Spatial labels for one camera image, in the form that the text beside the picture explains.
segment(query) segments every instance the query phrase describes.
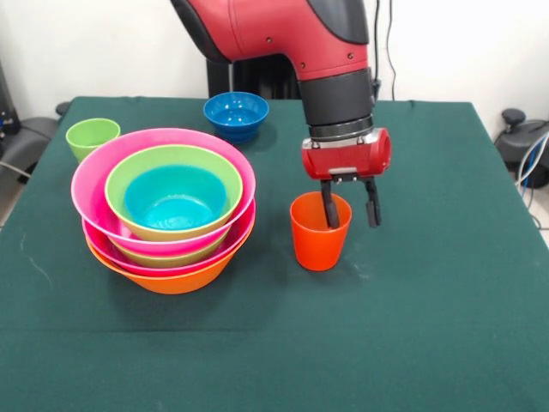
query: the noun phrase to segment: pink bowl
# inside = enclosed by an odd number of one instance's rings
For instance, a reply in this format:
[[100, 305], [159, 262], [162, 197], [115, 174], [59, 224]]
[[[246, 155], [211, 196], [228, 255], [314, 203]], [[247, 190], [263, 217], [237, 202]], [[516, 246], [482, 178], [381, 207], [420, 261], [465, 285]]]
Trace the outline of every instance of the pink bowl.
[[254, 226], [256, 220], [256, 202], [252, 202], [250, 207], [245, 211], [238, 221], [236, 221], [231, 230], [229, 230], [228, 235], [221, 243], [215, 252], [207, 259], [204, 259], [195, 264], [188, 264], [186, 266], [181, 266], [178, 268], [168, 268], [168, 269], [154, 269], [146, 268], [144, 266], [134, 264], [131, 262], [125, 255], [123, 255], [115, 245], [113, 245], [107, 236], [102, 232], [95, 229], [89, 223], [85, 222], [82, 219], [82, 228], [84, 234], [92, 246], [99, 251], [99, 253], [105, 258], [109, 259], [114, 264], [117, 264], [123, 269], [128, 270], [134, 275], [141, 276], [150, 276], [150, 277], [169, 277], [169, 276], [181, 276], [190, 272], [201, 270], [208, 267], [215, 262], [220, 261], [231, 251], [244, 240], [248, 235], [248, 232]]
[[[228, 159], [238, 169], [244, 183], [244, 192], [231, 219], [225, 225], [192, 239], [150, 242], [131, 234], [111, 211], [105, 199], [105, 182], [111, 170], [138, 150], [165, 144], [189, 144], [208, 148]], [[173, 256], [203, 249], [223, 236], [250, 206], [256, 192], [256, 177], [244, 155], [217, 137], [195, 130], [149, 129], [120, 136], [94, 150], [76, 169], [70, 189], [73, 204], [82, 219], [122, 247], [150, 256]]]

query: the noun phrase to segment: white wall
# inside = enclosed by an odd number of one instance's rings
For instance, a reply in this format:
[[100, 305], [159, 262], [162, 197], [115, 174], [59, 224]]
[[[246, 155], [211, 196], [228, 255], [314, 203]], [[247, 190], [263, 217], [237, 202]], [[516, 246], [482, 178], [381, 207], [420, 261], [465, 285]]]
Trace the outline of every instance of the white wall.
[[77, 95], [208, 95], [168, 0], [0, 0], [0, 61], [22, 117]]
[[[365, 3], [372, 31], [375, 0]], [[491, 134], [508, 106], [549, 116], [549, 2], [394, 3], [398, 100], [472, 101]], [[0, 0], [0, 22], [0, 60], [22, 117], [51, 115], [76, 95], [207, 95], [205, 61], [168, 0]]]

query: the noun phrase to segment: teal bowl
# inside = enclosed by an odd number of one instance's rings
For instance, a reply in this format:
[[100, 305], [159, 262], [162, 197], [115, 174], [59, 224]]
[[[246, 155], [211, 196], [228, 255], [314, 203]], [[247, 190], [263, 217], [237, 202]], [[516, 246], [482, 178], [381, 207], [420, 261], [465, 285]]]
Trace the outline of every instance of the teal bowl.
[[124, 195], [131, 219], [159, 230], [187, 230], [219, 219], [227, 202], [223, 182], [200, 167], [156, 167], [135, 178]]

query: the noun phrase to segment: black pole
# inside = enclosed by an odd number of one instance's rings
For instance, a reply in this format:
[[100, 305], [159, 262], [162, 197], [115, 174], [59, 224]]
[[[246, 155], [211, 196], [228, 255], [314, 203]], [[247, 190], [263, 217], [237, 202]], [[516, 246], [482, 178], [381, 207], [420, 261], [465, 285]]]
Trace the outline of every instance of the black pole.
[[15, 135], [21, 129], [14, 102], [8, 90], [6, 77], [3, 75], [0, 64], [0, 133]]

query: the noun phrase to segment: orange cup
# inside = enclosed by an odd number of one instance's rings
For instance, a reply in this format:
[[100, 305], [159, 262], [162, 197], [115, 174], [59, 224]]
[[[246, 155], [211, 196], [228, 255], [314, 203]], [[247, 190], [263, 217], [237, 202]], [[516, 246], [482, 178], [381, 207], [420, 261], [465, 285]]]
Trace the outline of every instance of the orange cup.
[[326, 222], [322, 194], [305, 193], [290, 207], [292, 217], [293, 248], [301, 266], [308, 270], [332, 269], [340, 258], [353, 211], [345, 200], [332, 195], [340, 226], [331, 229]]

